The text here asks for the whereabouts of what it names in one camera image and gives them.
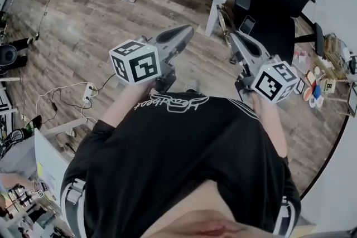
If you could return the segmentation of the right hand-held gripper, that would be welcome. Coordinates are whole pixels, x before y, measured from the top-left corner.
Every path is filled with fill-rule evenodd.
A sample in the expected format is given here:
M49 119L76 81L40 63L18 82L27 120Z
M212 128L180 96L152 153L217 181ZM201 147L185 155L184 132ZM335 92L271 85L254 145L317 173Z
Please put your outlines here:
M287 98L299 77L278 55L270 55L256 39L240 31L229 34L235 63L242 68L235 87L238 92L254 91L270 103Z

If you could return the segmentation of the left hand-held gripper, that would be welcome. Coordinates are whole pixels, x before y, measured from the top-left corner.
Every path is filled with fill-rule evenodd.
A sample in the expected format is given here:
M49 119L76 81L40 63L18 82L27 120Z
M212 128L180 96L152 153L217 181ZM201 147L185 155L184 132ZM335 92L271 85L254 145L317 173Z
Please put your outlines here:
M176 81L171 61L186 48L193 35L191 25L179 25L150 38L140 36L120 43L109 50L116 76L128 85L154 80L155 90L166 92Z

